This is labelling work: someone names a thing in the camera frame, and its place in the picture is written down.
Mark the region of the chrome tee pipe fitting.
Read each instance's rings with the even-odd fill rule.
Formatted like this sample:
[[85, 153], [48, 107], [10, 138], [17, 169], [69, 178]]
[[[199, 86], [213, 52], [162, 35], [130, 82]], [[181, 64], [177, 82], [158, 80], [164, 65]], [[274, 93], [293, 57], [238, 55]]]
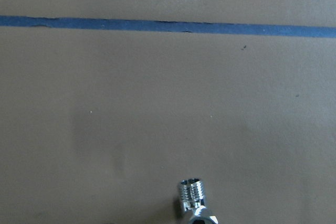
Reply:
[[182, 180], [177, 188], [182, 212], [181, 223], [219, 223], [208, 207], [202, 179]]

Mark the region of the brown paper table cover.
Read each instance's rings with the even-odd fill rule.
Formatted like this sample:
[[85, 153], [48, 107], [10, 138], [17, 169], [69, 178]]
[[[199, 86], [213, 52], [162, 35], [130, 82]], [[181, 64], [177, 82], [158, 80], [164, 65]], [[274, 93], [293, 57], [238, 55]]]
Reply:
[[[335, 0], [1, 0], [1, 14], [334, 26]], [[335, 39], [1, 28], [1, 223], [335, 223]]]

